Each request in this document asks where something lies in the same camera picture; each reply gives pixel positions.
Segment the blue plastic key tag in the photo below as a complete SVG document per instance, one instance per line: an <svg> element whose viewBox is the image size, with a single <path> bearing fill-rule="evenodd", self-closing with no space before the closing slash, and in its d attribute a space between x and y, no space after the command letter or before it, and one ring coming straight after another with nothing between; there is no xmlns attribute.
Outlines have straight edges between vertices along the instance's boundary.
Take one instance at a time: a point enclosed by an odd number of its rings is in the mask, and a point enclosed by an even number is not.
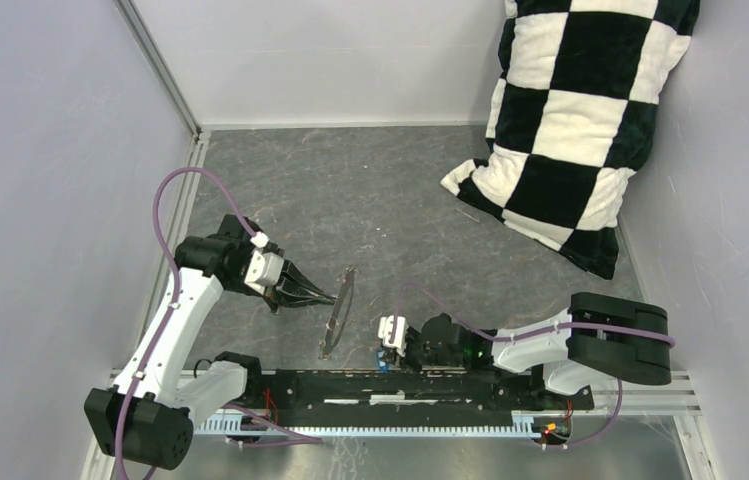
<svg viewBox="0 0 749 480"><path fill-rule="evenodd" d="M389 364L385 360L386 352L383 350L378 350L376 353L377 358L377 368L380 373L388 373L390 371Z"/></svg>

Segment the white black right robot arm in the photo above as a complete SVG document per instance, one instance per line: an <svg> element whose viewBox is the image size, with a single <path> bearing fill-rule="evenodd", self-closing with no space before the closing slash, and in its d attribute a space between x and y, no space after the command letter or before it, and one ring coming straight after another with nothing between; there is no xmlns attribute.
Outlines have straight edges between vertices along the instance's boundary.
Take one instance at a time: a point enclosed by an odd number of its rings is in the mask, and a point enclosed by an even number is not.
<svg viewBox="0 0 749 480"><path fill-rule="evenodd" d="M420 330L403 316L380 319L382 361L418 373L425 367L467 372L542 372L527 382L530 400L552 408L567 395L610 378L663 386L671 381L667 312L655 305L595 293L572 295L569 307L515 329L481 330L446 313Z"/></svg>

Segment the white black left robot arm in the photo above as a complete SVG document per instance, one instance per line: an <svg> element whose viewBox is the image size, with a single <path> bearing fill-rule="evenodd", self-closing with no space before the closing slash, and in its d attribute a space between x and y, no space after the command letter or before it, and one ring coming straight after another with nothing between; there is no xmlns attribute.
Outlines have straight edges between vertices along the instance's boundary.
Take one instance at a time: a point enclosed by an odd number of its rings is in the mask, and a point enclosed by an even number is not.
<svg viewBox="0 0 749 480"><path fill-rule="evenodd" d="M175 249L165 294L132 359L111 387L93 389L84 412L102 452L173 470L195 430L234 401L252 407L267 390L258 358L222 352L185 385L181 369L213 306L225 292L282 308L334 305L248 218L228 214L216 233L189 236Z"/></svg>

